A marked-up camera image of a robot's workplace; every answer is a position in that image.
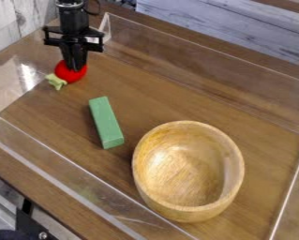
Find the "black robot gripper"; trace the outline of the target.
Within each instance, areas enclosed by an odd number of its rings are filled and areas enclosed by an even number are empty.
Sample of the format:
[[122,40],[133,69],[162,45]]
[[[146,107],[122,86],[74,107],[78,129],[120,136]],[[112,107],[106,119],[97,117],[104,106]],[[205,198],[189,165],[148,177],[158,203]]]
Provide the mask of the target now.
[[58,47],[68,69],[80,71],[86,64],[88,51],[104,50],[104,33],[89,27],[89,15],[94,13],[88,11],[88,0],[54,0],[54,5],[58,25],[42,27],[44,44]]

